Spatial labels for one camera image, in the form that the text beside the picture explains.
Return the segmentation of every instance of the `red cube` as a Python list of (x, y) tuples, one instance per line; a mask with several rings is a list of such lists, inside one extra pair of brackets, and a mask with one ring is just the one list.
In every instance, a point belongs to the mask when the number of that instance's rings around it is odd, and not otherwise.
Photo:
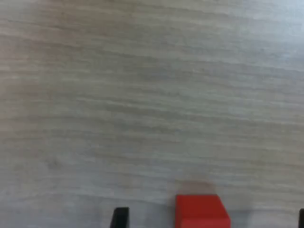
[(175, 228), (230, 228), (230, 218), (217, 195), (177, 195)]

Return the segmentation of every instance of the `red block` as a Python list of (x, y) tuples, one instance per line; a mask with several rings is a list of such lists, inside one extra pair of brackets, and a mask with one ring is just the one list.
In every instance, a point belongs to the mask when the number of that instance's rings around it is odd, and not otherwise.
[(217, 195), (177, 195), (175, 228), (230, 228), (230, 218)]

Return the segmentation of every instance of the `black object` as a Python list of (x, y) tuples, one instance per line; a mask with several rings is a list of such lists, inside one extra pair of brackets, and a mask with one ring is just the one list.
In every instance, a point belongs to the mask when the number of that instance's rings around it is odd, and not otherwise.
[(299, 215), (299, 228), (304, 228), (304, 209), (300, 210)]
[(129, 228), (129, 208), (116, 208), (110, 228)]

